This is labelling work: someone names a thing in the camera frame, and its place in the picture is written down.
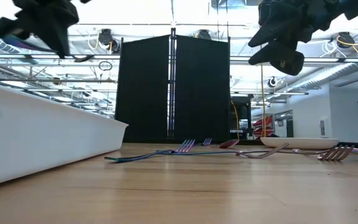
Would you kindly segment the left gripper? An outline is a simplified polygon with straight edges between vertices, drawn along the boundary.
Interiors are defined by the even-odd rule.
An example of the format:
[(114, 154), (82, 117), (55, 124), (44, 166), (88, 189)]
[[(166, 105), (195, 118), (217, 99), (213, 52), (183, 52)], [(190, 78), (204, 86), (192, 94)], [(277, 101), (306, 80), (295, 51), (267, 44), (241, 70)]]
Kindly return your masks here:
[(28, 39), (39, 35), (60, 58), (70, 55), (68, 28), (79, 21), (78, 12), (69, 0), (13, 0), (20, 9), (15, 19), (0, 17), (0, 38), (13, 35)]

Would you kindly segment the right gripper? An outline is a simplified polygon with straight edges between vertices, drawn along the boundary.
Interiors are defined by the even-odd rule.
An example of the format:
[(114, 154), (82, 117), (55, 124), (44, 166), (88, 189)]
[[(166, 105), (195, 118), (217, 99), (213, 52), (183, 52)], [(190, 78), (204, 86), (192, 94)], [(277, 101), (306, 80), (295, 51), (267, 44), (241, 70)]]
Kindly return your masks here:
[[(292, 42), (309, 42), (317, 30), (329, 29), (331, 22), (343, 13), (339, 0), (292, 0), (290, 2), (261, 2), (259, 30), (248, 42), (250, 47), (262, 45), (291, 31)], [(250, 65), (268, 62), (282, 73), (298, 75), (304, 55), (280, 42), (262, 47), (249, 59)]]

